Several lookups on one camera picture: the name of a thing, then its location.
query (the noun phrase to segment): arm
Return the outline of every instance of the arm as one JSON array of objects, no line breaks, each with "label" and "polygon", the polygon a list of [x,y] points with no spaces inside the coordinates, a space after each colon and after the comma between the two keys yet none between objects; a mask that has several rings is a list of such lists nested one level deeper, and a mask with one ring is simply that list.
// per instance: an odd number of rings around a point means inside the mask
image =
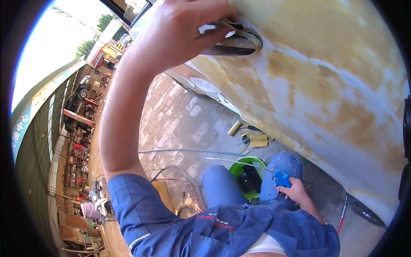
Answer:
[{"label": "arm", "polygon": [[147,178],[138,156],[139,126],[154,77],[213,46],[228,28],[201,35],[198,28],[235,16],[226,0],[164,0],[121,59],[102,115],[100,153],[106,179],[132,173]]},{"label": "arm", "polygon": [[318,218],[318,221],[321,224],[325,224],[324,220],[321,218],[320,214],[318,213],[317,209],[315,208],[314,203],[312,202],[311,198],[307,195],[307,192],[304,189],[304,185],[302,181],[298,178],[289,178],[291,188],[278,186],[278,192],[282,192],[286,194],[285,198],[290,198],[294,202],[300,205],[301,210],[305,210],[309,214],[312,214]]}]

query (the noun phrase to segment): green bucket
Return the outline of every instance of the green bucket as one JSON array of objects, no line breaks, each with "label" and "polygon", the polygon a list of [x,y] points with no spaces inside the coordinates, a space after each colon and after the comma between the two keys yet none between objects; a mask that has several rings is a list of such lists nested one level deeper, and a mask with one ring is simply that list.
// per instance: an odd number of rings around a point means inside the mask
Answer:
[{"label": "green bucket", "polygon": [[[243,163],[250,163],[262,168],[266,168],[267,164],[261,160],[258,157],[255,156],[244,156],[241,157],[240,159],[237,160],[238,162],[243,162]],[[233,163],[230,168],[229,171],[237,178],[238,176],[240,176],[241,174],[244,174],[244,170],[243,167],[244,164],[239,164],[239,163]],[[260,175],[261,179],[263,179],[264,177],[264,170],[263,169],[259,169],[256,168],[257,173]],[[257,191],[255,189],[251,190],[248,193],[244,193],[245,198],[247,198],[247,200],[251,200],[253,198],[258,198],[258,196],[260,195],[259,193],[257,193]]]}]

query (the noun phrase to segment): blue work shirt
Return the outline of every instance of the blue work shirt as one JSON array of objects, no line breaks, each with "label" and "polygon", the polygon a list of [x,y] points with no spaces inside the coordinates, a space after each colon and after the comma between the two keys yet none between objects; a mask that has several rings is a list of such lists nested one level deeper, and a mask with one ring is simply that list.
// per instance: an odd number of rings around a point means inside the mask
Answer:
[{"label": "blue work shirt", "polygon": [[240,256],[267,232],[287,256],[339,255],[339,238],[303,210],[275,205],[218,205],[188,219],[176,216],[145,178],[121,174],[108,182],[120,231],[134,256]]}]

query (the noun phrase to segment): white undershirt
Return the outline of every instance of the white undershirt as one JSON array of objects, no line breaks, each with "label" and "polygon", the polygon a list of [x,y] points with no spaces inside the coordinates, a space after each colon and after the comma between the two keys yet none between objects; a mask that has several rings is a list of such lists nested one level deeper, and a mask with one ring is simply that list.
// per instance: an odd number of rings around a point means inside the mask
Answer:
[{"label": "white undershirt", "polygon": [[255,252],[273,252],[287,256],[284,248],[281,247],[277,240],[267,234],[267,232],[264,232],[261,237],[244,253],[244,255]]}]

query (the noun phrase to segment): tree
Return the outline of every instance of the tree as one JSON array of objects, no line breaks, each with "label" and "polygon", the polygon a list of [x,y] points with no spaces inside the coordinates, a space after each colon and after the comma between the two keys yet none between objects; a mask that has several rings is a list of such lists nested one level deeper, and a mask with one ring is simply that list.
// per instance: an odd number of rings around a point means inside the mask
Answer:
[{"label": "tree", "polygon": [[123,27],[120,27],[120,28],[117,30],[117,32],[114,34],[113,40],[114,40],[114,41],[120,40],[120,38],[121,38],[125,33],[127,33],[127,30],[125,30]]},{"label": "tree", "polygon": [[99,31],[103,31],[112,19],[113,17],[111,15],[102,14],[102,16],[99,18],[99,24],[97,24],[97,29]]},{"label": "tree", "polygon": [[74,53],[76,55],[74,59],[77,59],[80,56],[85,56],[87,58],[95,43],[96,41],[94,40],[84,41],[80,46],[77,47],[77,52]]}]

